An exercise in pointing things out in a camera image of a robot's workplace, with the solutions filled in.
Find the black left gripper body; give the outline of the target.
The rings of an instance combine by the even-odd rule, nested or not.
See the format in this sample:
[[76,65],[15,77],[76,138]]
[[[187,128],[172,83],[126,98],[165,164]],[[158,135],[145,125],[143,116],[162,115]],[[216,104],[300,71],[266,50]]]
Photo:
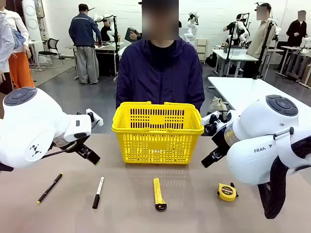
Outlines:
[[52,147],[59,148],[65,152],[74,152],[75,148],[79,145],[84,144],[84,142],[90,137],[90,135],[85,135],[80,138],[74,138],[73,141],[64,138],[64,134],[56,137],[52,141]]

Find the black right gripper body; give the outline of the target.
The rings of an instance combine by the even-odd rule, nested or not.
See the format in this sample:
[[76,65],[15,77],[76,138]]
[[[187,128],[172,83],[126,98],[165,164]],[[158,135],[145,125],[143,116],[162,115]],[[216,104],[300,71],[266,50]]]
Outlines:
[[212,141],[216,144],[221,150],[228,150],[230,146],[225,140],[225,130],[226,126],[221,127],[216,134],[212,137]]

